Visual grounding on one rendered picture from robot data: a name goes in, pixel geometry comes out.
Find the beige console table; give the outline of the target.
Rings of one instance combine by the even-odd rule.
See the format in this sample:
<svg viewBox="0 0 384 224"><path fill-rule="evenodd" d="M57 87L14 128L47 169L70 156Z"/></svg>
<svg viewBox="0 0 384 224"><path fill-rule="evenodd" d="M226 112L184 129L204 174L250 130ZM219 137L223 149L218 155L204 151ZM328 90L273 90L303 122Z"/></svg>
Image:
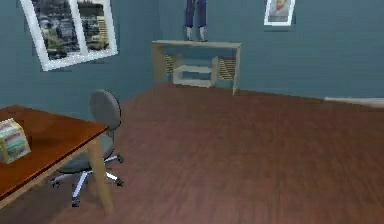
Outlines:
<svg viewBox="0 0 384 224"><path fill-rule="evenodd" d="M227 81L238 91L241 43L155 40L152 42L154 78L176 85L214 87Z"/></svg>

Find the grey office swivel chair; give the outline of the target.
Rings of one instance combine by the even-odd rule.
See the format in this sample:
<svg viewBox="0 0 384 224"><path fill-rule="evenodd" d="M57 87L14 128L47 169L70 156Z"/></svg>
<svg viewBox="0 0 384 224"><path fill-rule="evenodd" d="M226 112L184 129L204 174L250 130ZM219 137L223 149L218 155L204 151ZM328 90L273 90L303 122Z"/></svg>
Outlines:
<svg viewBox="0 0 384 224"><path fill-rule="evenodd" d="M119 101L111 92L105 89L98 89L91 93L89 105L93 119L96 122L108 126L107 131L100 135L104 163L115 160L123 163L124 158L120 154L114 155L114 134L115 130L121 125L121 107ZM72 206L78 207L83 184L87 181L88 177L94 173L89 163L88 154L86 152L80 153L61 167L58 172L60 175L50 180L54 188L60 185L61 180L79 174L79 180L72 193L71 199Z"/></svg>

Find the white framed portrait picture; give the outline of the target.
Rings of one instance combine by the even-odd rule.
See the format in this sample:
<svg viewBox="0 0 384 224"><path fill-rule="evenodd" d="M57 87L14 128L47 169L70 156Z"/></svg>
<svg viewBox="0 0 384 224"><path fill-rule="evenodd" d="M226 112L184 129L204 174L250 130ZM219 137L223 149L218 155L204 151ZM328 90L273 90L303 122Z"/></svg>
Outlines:
<svg viewBox="0 0 384 224"><path fill-rule="evenodd" d="M290 26L296 0L266 0L264 25Z"/></svg>

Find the brown wooden table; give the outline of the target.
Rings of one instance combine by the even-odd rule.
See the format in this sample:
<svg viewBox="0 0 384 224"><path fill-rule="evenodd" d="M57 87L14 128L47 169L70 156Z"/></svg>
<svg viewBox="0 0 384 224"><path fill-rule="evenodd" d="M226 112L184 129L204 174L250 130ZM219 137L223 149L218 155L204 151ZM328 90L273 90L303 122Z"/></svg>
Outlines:
<svg viewBox="0 0 384 224"><path fill-rule="evenodd" d="M7 118L22 123L31 152L13 163L0 163L0 209L86 152L101 204L108 213L114 210L100 140L105 125L19 105L0 109L0 120Z"/></svg>

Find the white framed window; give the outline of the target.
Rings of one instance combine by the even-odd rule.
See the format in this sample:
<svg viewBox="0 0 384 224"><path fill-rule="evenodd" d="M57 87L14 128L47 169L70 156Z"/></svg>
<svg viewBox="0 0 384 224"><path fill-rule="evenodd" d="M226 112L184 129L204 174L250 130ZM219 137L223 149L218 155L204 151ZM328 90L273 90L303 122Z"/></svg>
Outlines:
<svg viewBox="0 0 384 224"><path fill-rule="evenodd" d="M118 54L111 0L19 0L43 71Z"/></svg>

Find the pale flat slab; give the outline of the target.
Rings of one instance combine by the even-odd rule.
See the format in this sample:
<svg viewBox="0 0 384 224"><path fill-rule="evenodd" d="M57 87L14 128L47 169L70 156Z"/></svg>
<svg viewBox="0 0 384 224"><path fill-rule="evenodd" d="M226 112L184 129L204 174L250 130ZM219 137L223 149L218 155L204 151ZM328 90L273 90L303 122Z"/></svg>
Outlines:
<svg viewBox="0 0 384 224"><path fill-rule="evenodd" d="M373 108L384 108L384 98L325 97L324 100L363 105Z"/></svg>

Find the pale patterned tissue box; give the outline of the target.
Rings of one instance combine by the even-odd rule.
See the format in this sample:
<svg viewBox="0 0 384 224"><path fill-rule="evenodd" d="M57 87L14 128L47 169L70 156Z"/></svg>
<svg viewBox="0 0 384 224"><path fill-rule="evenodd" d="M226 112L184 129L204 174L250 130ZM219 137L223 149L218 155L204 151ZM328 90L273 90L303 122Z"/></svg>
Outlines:
<svg viewBox="0 0 384 224"><path fill-rule="evenodd" d="M13 118L0 122L0 162L10 164L30 153L24 129Z"/></svg>

